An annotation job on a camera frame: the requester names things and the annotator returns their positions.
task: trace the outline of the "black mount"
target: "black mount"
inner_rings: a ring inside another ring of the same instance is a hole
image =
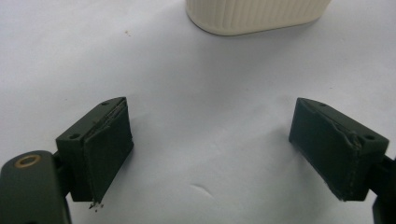
[[[31,151],[0,176],[0,223],[69,224],[65,196],[100,203],[132,151],[125,97],[102,102],[56,139],[58,151]]]
[[[375,224],[396,223],[396,161],[385,156],[389,140],[321,102],[297,99],[293,143],[342,201],[377,199]]]

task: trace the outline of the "ribbed white container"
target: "ribbed white container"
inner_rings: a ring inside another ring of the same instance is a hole
[[[216,35],[241,35],[318,19],[331,0],[186,0],[187,14]]]

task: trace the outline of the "screw hole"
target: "screw hole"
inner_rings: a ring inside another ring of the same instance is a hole
[[[79,133],[73,133],[72,135],[69,136],[69,139],[76,139],[79,137]]]
[[[364,136],[366,139],[368,139],[368,140],[375,140],[375,137],[374,136],[372,136],[372,135],[366,135],[366,136]]]
[[[40,161],[41,157],[39,155],[29,155],[23,158],[20,158],[15,162],[15,167],[17,168],[25,168],[31,165],[34,165]]]

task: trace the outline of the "white background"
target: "white background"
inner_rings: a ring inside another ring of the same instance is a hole
[[[0,2],[0,165],[126,96],[134,155],[78,223],[373,223],[288,141],[297,97],[396,150],[396,2],[333,0],[314,23],[234,37],[197,28],[182,0]]]

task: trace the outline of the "white table surface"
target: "white table surface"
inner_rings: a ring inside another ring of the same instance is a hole
[[[0,165],[126,96],[134,155],[97,213],[73,223],[373,223],[289,143],[297,97],[324,102],[396,149],[396,2],[333,0],[307,25],[234,37],[182,0],[0,2]]]

